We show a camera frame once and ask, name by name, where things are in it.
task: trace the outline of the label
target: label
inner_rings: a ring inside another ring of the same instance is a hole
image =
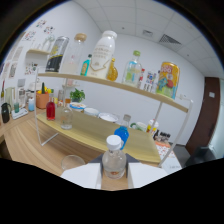
[[[179,74],[180,69],[178,66],[170,62],[163,62],[156,93],[175,99],[179,82]]]

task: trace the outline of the wooden table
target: wooden table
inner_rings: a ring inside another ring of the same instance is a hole
[[[43,113],[45,110],[37,109],[37,113]],[[56,132],[43,122],[38,122],[40,137],[42,141],[47,140]],[[34,165],[51,174],[60,176],[62,174],[61,161],[67,155],[77,155],[88,163],[95,159],[102,152],[88,148],[63,135],[57,135],[44,146],[41,146],[36,132],[34,112],[10,121],[3,122],[0,126],[0,137],[4,136],[8,151],[13,161]],[[145,164],[157,166],[156,163]],[[103,174],[102,190],[124,190],[128,189],[126,175],[119,180],[111,180]]]

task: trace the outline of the white bottle cap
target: white bottle cap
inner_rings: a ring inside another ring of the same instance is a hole
[[[107,35],[113,36],[115,40],[117,39],[117,34],[114,31],[111,31],[111,30],[104,31],[102,36],[107,36]]]
[[[110,150],[119,150],[121,148],[121,138],[118,135],[108,136],[107,147]]]

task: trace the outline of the brown door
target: brown door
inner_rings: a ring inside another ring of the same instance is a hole
[[[205,78],[203,103],[198,121],[186,144],[190,155],[198,146],[208,146],[218,119],[220,84],[218,78]]]

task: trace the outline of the glass jar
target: glass jar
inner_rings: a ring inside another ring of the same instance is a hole
[[[77,75],[77,69],[86,37],[86,34],[78,33],[74,41],[69,43],[60,68],[60,73]]]

